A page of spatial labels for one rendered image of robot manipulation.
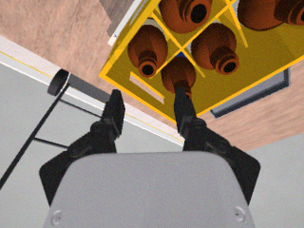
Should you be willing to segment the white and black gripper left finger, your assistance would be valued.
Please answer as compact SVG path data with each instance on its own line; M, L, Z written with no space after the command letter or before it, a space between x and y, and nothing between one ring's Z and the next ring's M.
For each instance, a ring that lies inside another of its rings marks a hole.
M124 113L122 93L119 89L112 89L101 119L91 125L90 131L73 142L67 151L41 166L39 176L49 208L64 174L72 163L88 155L117 153L115 140L122 135Z

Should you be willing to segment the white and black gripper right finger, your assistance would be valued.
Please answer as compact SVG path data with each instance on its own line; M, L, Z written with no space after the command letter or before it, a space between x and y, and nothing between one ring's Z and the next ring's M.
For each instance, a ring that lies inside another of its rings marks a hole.
M208 128L206 121L197 117L184 87L176 89L174 113L178 133L185 139L182 151L210 152L223 157L233 169L249 206L260 171L258 160Z

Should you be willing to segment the yellow wooden crate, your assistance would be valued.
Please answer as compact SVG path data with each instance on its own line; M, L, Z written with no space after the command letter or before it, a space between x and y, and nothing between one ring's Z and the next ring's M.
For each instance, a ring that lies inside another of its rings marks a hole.
M163 86L161 69L180 51L190 60L197 72L197 79L191 87L191 100L197 116L304 59L304 26L283 23L266 31L250 30L239 25L232 8L232 4L237 0L213 0L210 17L203 26L189 33L178 34L163 22L157 6L160 1L142 0L120 33L99 76L174 124L175 94ZM151 78L143 77L130 62L127 54L127 44L148 17L154 18L163 28L168 45L168 55L164 64ZM235 54L238 56L239 66L230 75L218 74L214 69L199 67L186 47L214 20L230 28L237 38ZM161 96L164 104L131 82L130 74Z

